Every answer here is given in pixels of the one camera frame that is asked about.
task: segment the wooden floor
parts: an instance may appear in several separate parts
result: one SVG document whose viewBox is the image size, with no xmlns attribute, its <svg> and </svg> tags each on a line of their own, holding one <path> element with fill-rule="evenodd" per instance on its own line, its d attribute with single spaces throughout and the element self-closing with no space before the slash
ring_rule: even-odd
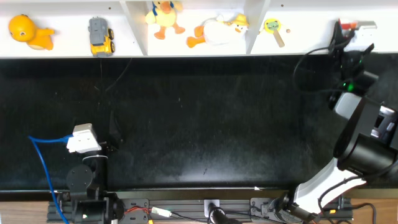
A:
<svg viewBox="0 0 398 224">
<path fill-rule="evenodd" d="M 353 205 L 369 202 L 377 209 L 377 224 L 398 224 L 398 199 L 353 199 Z M 0 224 L 44 224 L 48 202 L 0 202 Z M 372 209 L 364 207 L 354 212 L 354 224 L 371 224 Z"/>
</svg>

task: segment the yellow and gray toy truck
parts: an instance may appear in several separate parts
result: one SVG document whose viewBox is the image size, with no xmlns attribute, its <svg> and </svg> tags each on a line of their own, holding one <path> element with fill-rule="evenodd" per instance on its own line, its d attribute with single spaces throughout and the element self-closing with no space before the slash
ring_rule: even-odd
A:
<svg viewBox="0 0 398 224">
<path fill-rule="evenodd" d="M 90 45 L 91 53 L 94 57 L 112 56 L 115 48 L 111 41 L 114 38 L 113 30 L 108 27 L 108 23 L 102 18 L 92 18 L 89 21 L 90 26 Z"/>
</svg>

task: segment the orange beak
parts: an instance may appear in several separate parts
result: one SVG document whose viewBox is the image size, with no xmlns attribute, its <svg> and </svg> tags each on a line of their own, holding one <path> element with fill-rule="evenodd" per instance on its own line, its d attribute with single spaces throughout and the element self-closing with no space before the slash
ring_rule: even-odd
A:
<svg viewBox="0 0 398 224">
<path fill-rule="evenodd" d="M 160 4 L 160 9 L 164 13 L 169 14 L 172 11 L 172 7 L 170 5 L 170 2 L 169 1 L 162 2 L 162 4 Z"/>
</svg>

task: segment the black tabletop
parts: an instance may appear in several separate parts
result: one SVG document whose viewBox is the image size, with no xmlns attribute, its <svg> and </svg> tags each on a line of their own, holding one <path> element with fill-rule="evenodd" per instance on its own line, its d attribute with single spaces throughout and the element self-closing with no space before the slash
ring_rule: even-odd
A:
<svg viewBox="0 0 398 224">
<path fill-rule="evenodd" d="M 327 94 L 301 95 L 299 56 L 0 60 L 0 190 L 48 189 L 28 135 L 53 139 L 74 125 L 109 131 L 114 111 L 126 142 L 108 159 L 110 190 L 152 187 L 270 187 L 305 182 L 332 158 L 346 121 Z M 372 55 L 380 75 L 369 97 L 398 109 L 398 59 Z M 305 88 L 326 88 L 337 73 L 327 56 L 300 69 Z M 81 163 L 64 144 L 40 144 L 56 189 Z M 398 187 L 398 179 L 368 187 Z"/>
</svg>

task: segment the cable connector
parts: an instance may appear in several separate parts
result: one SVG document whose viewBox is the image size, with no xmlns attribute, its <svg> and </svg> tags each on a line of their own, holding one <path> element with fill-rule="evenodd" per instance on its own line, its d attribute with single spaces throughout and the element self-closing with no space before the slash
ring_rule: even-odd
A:
<svg viewBox="0 0 398 224">
<path fill-rule="evenodd" d="M 73 129 L 73 137 L 68 140 L 67 148 L 69 152 L 85 153 L 99 151 L 101 146 L 97 142 L 97 135 L 92 124 L 76 125 Z"/>
<path fill-rule="evenodd" d="M 151 213 L 161 215 L 163 217 L 171 217 L 172 212 L 163 209 L 163 208 L 157 208 L 157 207 L 152 207 Z"/>
</svg>

